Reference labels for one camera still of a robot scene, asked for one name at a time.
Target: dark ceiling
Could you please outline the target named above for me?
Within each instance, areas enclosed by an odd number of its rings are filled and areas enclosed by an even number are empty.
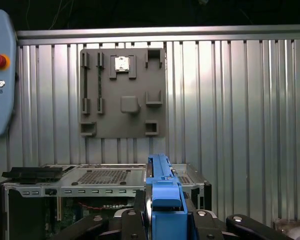
[[[16,30],[300,24],[300,0],[200,1],[0,0],[0,9]]]

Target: red wire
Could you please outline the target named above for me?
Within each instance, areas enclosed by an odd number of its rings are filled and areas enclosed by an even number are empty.
[[[88,205],[85,205],[81,202],[78,202],[79,205],[81,205],[82,207],[85,207],[87,209],[92,209],[92,210],[102,210],[104,209],[104,207],[93,207],[93,206],[88,206]]]

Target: gray bracket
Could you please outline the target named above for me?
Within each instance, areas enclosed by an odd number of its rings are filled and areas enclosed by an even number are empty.
[[[145,104],[146,104],[147,107],[150,107],[150,108],[159,108],[159,107],[161,107],[164,104],[163,95],[162,95],[161,90],[159,91],[159,94],[157,96],[157,101],[150,100],[149,93],[146,91],[145,92]]]
[[[80,52],[81,135],[164,137],[164,63],[165,50],[160,48],[83,49]]]

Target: metal frame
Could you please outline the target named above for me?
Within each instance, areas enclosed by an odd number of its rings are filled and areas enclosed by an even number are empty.
[[[300,39],[300,25],[18,31],[19,46],[51,44]]]

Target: cable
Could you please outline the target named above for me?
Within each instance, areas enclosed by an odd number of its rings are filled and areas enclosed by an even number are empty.
[[[73,9],[73,7],[74,7],[74,2],[75,2],[75,0],[72,0],[68,18],[70,18],[70,16],[71,16],[72,9]]]
[[[253,25],[254,23],[251,21],[251,19],[248,17],[245,11],[243,11],[241,8],[238,8],[239,11],[246,17],[246,19],[249,20],[250,24]]]
[[[25,22],[26,22],[26,27],[28,28],[28,30],[30,30],[29,21],[28,21],[29,11],[30,11],[30,0],[28,0],[28,7],[26,9],[26,14],[25,14]]]
[[[58,11],[56,12],[56,14],[55,14],[55,16],[54,16],[54,19],[53,19],[52,25],[51,25],[51,27],[49,27],[49,30],[51,30],[51,29],[54,27],[54,25],[56,24],[56,22],[57,22],[57,19],[58,19],[59,13],[60,13],[60,11],[61,11],[61,5],[62,5],[62,1],[63,1],[63,0],[60,0],[60,4],[59,4]]]

